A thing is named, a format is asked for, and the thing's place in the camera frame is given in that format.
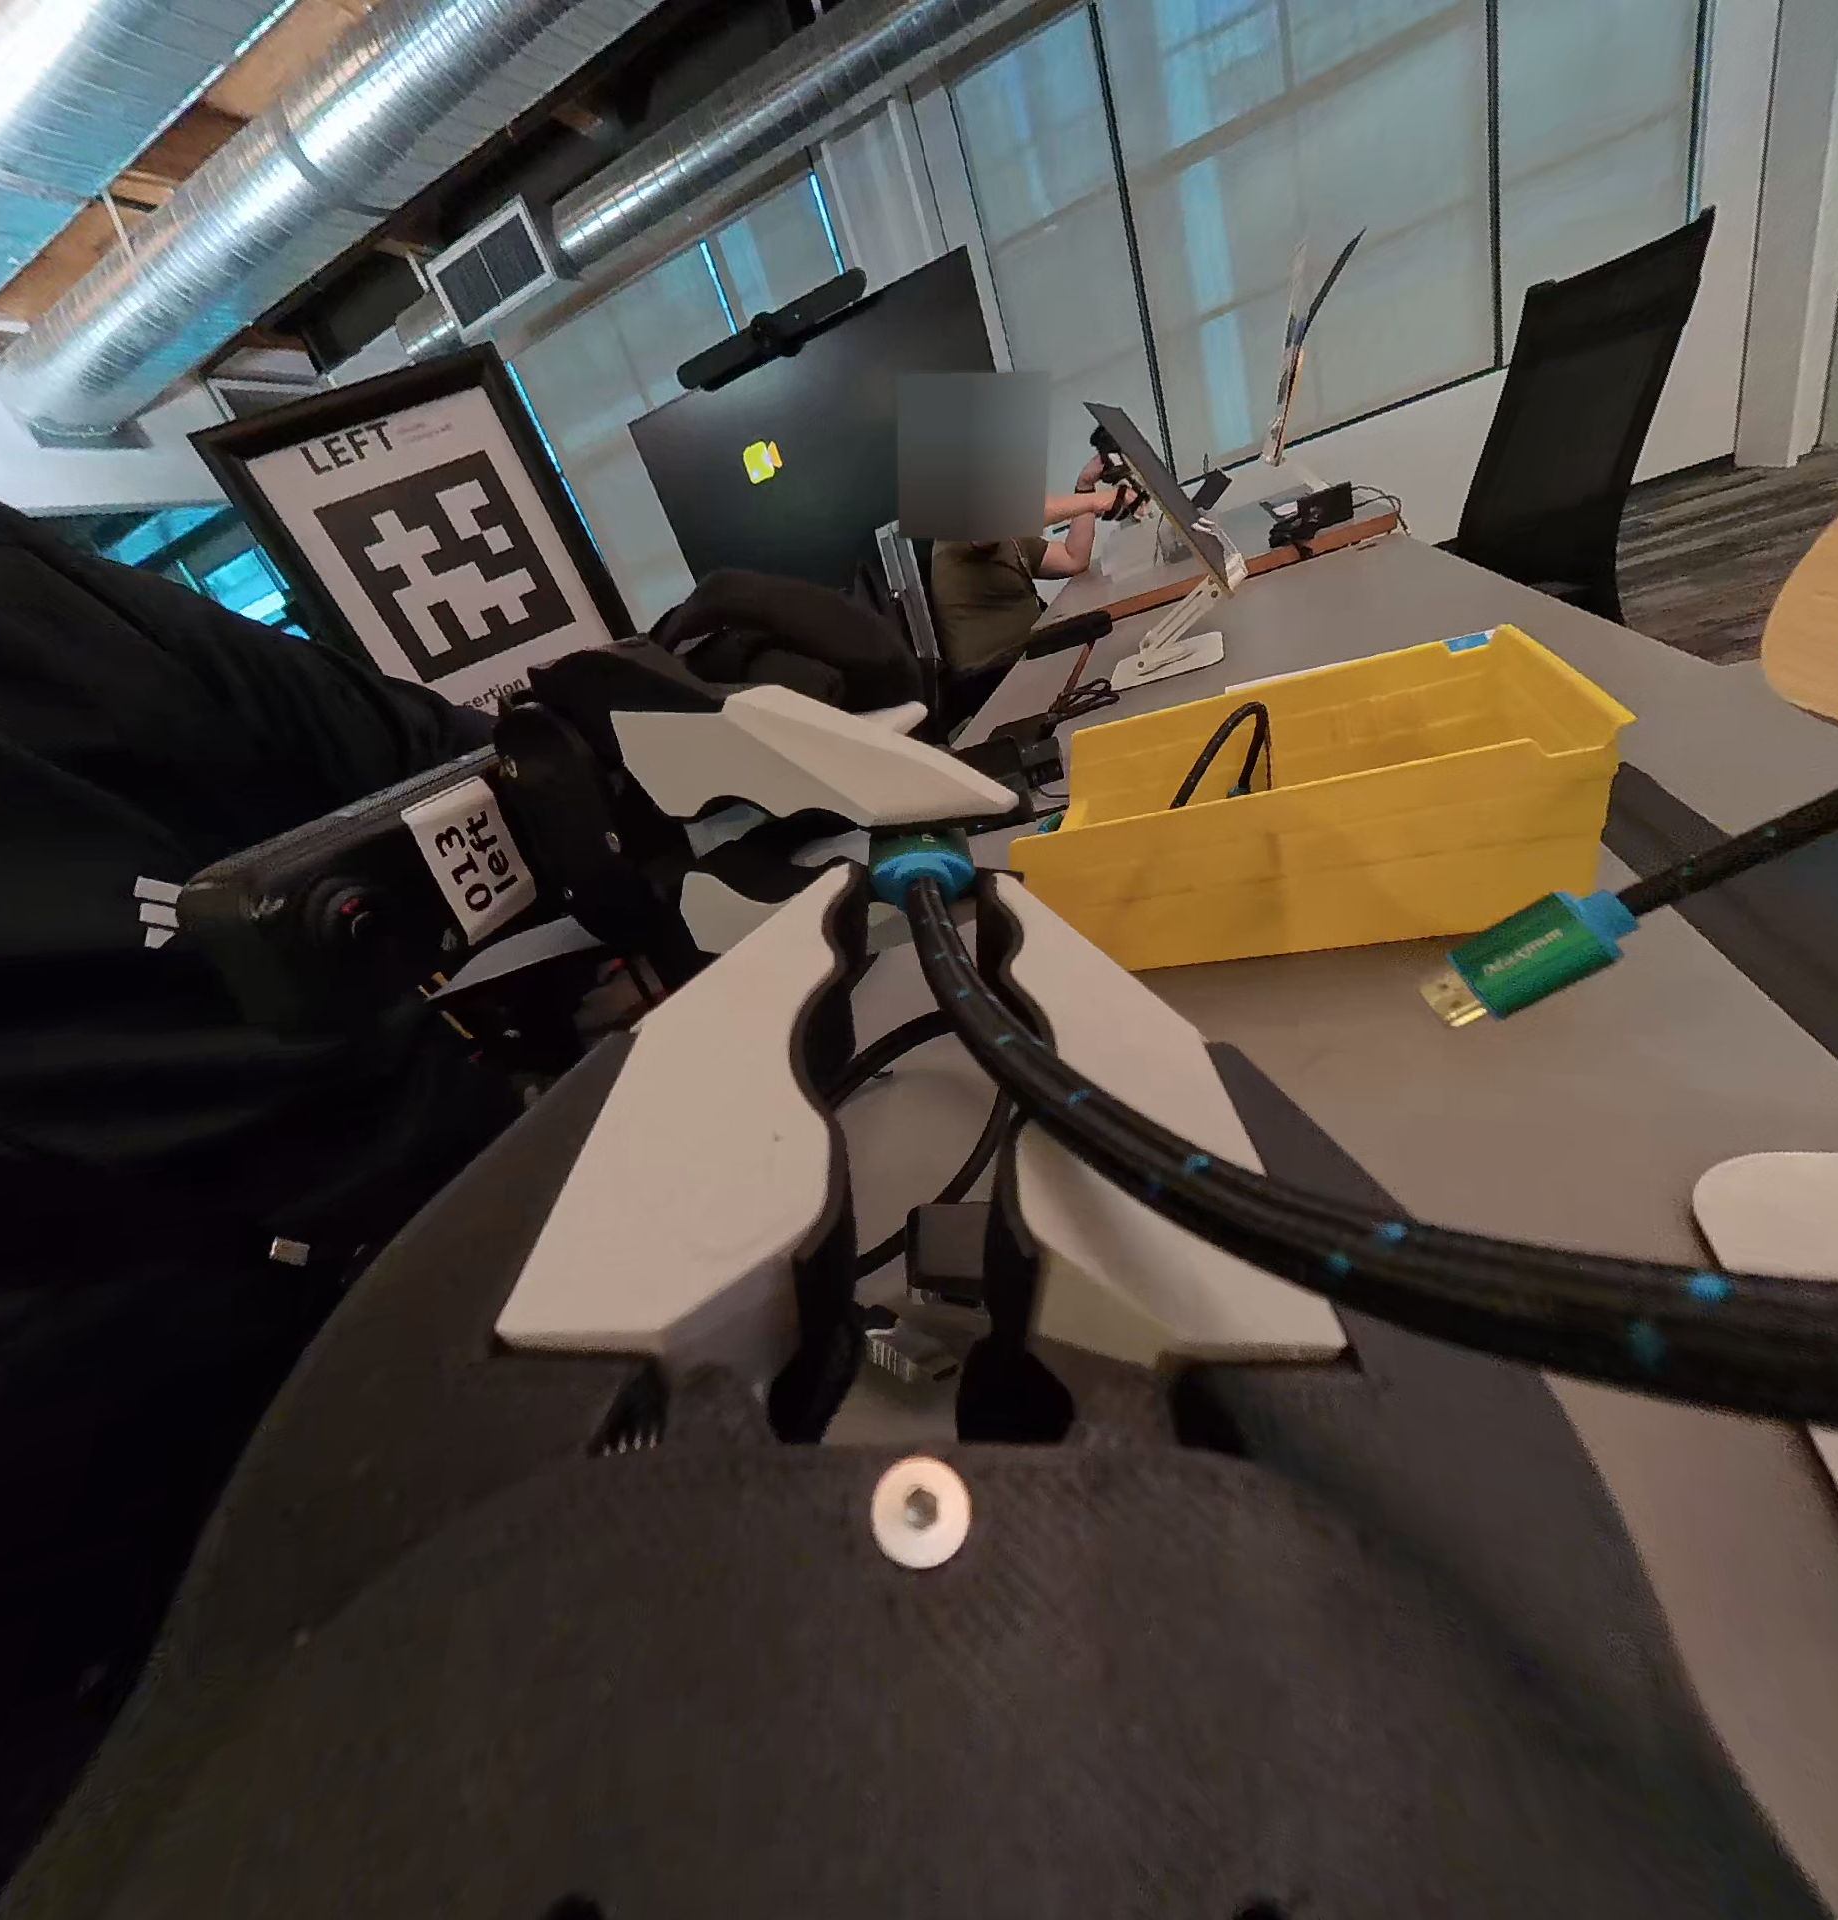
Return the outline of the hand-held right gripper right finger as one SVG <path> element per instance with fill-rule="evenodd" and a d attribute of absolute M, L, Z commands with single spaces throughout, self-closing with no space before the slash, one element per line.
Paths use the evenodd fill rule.
<path fill-rule="evenodd" d="M 995 897 L 978 921 L 982 966 L 1027 999 L 1060 1057 L 1169 1131 L 1265 1170 L 1199 1031 L 1017 879 L 996 879 Z M 1149 1213 L 1039 1127 L 1017 1136 L 1016 1185 L 1039 1257 L 1031 1342 L 1152 1371 L 1346 1359 L 1329 1304 Z"/>

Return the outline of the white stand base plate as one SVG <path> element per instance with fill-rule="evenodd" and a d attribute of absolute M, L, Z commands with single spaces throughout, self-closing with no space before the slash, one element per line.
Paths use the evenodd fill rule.
<path fill-rule="evenodd" d="M 1838 1282 L 1838 1155 L 1740 1155 L 1692 1186 L 1692 1220 L 1721 1269 Z"/>

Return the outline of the large black display screen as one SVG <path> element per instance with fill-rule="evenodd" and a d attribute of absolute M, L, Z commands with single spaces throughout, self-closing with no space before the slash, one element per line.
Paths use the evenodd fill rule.
<path fill-rule="evenodd" d="M 631 425 L 702 582 L 723 568 L 851 585 L 900 518 L 900 380 L 992 373 L 966 249 L 866 297 L 797 355 Z"/>

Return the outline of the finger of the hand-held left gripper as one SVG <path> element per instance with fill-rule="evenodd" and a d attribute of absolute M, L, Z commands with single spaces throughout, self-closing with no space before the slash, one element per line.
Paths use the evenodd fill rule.
<path fill-rule="evenodd" d="M 715 710 L 617 710 L 611 730 L 631 779 L 681 824 L 738 801 L 770 817 L 922 829 L 1003 821 L 1020 805 L 955 755 L 783 686 L 737 690 Z"/>
<path fill-rule="evenodd" d="M 863 860 L 863 831 L 750 831 L 702 854 L 681 887 L 681 917 L 704 955 L 726 955 L 830 866 Z"/>

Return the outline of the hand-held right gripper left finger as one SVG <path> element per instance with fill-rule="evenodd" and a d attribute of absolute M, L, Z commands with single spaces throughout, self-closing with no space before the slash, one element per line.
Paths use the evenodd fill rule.
<path fill-rule="evenodd" d="M 863 961 L 868 887 L 830 866 L 631 1036 L 495 1338 L 669 1375 L 777 1375 L 799 1269 L 850 1213 L 808 1054 L 813 1016 Z"/>

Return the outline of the black video bar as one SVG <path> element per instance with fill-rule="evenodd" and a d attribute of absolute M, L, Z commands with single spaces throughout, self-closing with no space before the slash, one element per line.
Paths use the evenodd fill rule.
<path fill-rule="evenodd" d="M 752 317 L 733 337 L 700 350 L 676 373 L 684 394 L 715 394 L 777 358 L 797 355 L 845 319 L 868 292 L 868 274 L 846 270 L 804 295 Z"/>

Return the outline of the black mesh office chair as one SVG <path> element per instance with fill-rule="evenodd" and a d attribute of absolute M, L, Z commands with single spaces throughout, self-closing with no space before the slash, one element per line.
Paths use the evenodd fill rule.
<path fill-rule="evenodd" d="M 1521 319 L 1458 529 L 1441 552 L 1624 622 L 1619 528 L 1699 297 L 1718 209 L 1563 279 Z"/>

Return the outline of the brown wooden desk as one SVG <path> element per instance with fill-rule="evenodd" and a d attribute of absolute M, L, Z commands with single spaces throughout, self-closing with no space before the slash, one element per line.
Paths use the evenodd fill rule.
<path fill-rule="evenodd" d="M 1351 519 L 1319 529 L 1311 540 L 1285 545 L 1272 545 L 1272 515 L 1260 504 L 1234 507 L 1217 519 L 1238 540 L 1247 574 L 1340 555 L 1401 529 L 1401 510 L 1387 495 L 1364 499 Z M 1077 574 L 1052 595 L 1035 635 L 1099 611 L 1110 620 L 1157 611 L 1189 595 L 1203 581 L 1199 562 L 1189 555 L 1166 560 L 1161 545 L 1152 524 L 1119 528 L 1090 572 Z"/>

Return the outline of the yellow plastic storage bin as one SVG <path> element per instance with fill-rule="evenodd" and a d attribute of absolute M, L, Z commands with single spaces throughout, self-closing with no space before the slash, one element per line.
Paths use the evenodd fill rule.
<path fill-rule="evenodd" d="M 1029 895 L 1126 973 L 1464 937 L 1596 883 L 1636 714 L 1514 626 L 1099 722 Z"/>

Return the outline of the white air vent grille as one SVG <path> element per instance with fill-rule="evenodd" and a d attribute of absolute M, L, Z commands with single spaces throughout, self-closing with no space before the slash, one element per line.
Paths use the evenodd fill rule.
<path fill-rule="evenodd" d="M 565 286 L 565 266 L 551 222 L 536 216 L 526 197 L 512 197 L 436 253 L 428 279 L 450 329 L 477 342 L 514 312 Z"/>

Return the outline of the silver air duct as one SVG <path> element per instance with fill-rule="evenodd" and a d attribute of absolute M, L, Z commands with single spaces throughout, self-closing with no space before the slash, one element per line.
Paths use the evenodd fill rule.
<path fill-rule="evenodd" d="M 813 5 L 809 23 L 755 51 L 750 32 L 713 28 L 713 86 L 694 86 L 684 71 L 686 98 L 642 118 L 619 115 L 614 98 L 605 98 L 582 148 L 565 134 L 545 167 L 512 175 L 498 202 L 479 191 L 466 212 L 498 222 L 516 206 L 539 229 L 532 253 L 548 279 L 602 297 L 737 214 L 788 162 L 855 131 L 897 94 L 1056 11 L 1023 3 Z M 752 59 L 733 67 L 731 56 L 747 51 Z"/>
<path fill-rule="evenodd" d="M 0 169 L 131 156 L 294 3 L 0 3 Z"/>
<path fill-rule="evenodd" d="M 0 403 L 59 442 L 117 432 L 644 14 L 377 5 L 0 355 Z"/>

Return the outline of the light wooden desk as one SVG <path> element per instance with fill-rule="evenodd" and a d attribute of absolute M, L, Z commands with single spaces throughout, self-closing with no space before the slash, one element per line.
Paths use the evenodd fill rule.
<path fill-rule="evenodd" d="M 1760 664 L 1782 701 L 1838 725 L 1838 518 L 1782 582 Z"/>

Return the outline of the white tablet stand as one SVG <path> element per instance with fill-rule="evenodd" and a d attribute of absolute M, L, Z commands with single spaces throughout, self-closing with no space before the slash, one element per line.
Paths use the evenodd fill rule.
<path fill-rule="evenodd" d="M 1239 548 L 1211 515 L 1191 507 L 1182 482 L 1166 468 L 1166 458 L 1148 442 L 1123 408 L 1086 400 L 1086 411 L 1112 440 L 1140 487 L 1161 510 L 1164 519 L 1199 568 L 1194 589 L 1148 627 L 1148 635 L 1143 635 L 1132 657 L 1112 668 L 1110 686 L 1123 694 L 1219 664 L 1224 640 L 1217 627 L 1217 610 L 1232 599 L 1246 578 Z"/>

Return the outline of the dark cloth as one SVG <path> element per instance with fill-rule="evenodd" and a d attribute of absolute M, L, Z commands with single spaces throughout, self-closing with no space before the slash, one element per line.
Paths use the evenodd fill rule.
<path fill-rule="evenodd" d="M 723 568 L 644 635 L 715 686 L 785 686 L 861 714 L 926 701 L 900 622 L 817 582 Z"/>

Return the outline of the upright thin display panel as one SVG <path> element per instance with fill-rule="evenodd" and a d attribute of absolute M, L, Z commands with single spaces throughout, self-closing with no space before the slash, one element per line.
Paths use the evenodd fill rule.
<path fill-rule="evenodd" d="M 1300 384 L 1300 373 L 1309 354 L 1309 334 L 1317 324 L 1317 313 L 1327 303 L 1329 292 L 1334 291 L 1340 274 L 1346 272 L 1347 262 L 1356 257 L 1356 250 L 1364 242 L 1365 229 L 1358 229 L 1351 234 L 1351 239 L 1340 249 L 1340 253 L 1331 258 L 1329 270 L 1319 276 L 1317 286 L 1309 286 L 1309 242 L 1298 242 L 1293 262 L 1290 262 L 1290 276 L 1286 276 L 1286 328 L 1281 340 L 1281 358 L 1278 358 L 1278 375 L 1273 388 L 1273 407 L 1272 407 L 1272 423 L 1260 445 L 1260 458 L 1268 468 L 1281 468 L 1286 456 L 1286 431 L 1293 423 L 1293 407 Z"/>

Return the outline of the black hdmi switch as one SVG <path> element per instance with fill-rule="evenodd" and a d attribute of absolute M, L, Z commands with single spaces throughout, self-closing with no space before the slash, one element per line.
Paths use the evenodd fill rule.
<path fill-rule="evenodd" d="M 946 751 L 1009 792 L 1009 806 L 973 824 L 973 835 L 1036 825 L 1068 805 L 1068 768 L 1050 711 L 1004 722 L 983 740 L 959 740 Z"/>

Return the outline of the person's left forearm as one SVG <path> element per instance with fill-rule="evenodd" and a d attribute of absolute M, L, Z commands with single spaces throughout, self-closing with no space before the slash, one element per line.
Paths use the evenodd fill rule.
<path fill-rule="evenodd" d="M 487 743 L 473 706 L 0 504 L 0 1273 L 358 1252 L 506 1127 L 414 998 L 276 1033 L 175 907 Z"/>

